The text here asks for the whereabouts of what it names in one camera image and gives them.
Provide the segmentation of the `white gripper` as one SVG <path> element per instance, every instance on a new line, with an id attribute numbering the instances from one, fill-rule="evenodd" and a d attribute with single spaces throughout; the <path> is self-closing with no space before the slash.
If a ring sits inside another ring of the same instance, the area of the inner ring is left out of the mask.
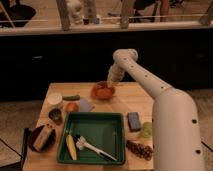
<path id="1" fill-rule="evenodd" d="M 125 75 L 125 71 L 117 64 L 113 64 L 108 72 L 107 82 L 110 84 L 120 82 Z"/>

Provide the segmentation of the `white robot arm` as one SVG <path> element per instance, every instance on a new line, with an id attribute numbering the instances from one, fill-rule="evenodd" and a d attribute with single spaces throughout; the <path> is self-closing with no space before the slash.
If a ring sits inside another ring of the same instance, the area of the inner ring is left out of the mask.
<path id="1" fill-rule="evenodd" d="M 118 49 L 107 77 L 117 84 L 127 72 L 153 99 L 154 171 L 205 171 L 198 111 L 192 97 L 137 63 L 135 49 Z"/>

